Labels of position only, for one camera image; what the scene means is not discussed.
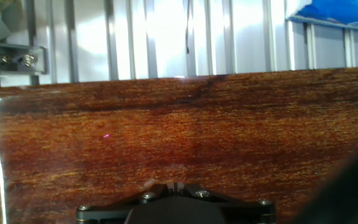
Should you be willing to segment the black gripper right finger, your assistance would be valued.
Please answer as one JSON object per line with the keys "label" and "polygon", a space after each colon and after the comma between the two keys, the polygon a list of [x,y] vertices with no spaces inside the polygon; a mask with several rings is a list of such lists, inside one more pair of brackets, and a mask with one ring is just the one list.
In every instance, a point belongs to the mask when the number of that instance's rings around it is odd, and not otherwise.
{"label": "black gripper right finger", "polygon": [[176,195],[214,205],[225,223],[275,223],[275,204],[269,200],[259,199],[246,202],[204,188],[200,184],[184,184],[183,182],[176,183]]}

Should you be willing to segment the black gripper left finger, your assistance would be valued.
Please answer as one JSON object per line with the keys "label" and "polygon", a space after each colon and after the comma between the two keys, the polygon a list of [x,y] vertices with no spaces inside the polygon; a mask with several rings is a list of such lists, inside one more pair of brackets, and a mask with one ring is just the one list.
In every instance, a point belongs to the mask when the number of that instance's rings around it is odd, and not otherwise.
{"label": "black gripper left finger", "polygon": [[79,205],[76,208],[76,224],[120,223],[139,205],[146,205],[159,199],[174,196],[175,183],[153,184],[139,193],[123,198],[109,205]]}

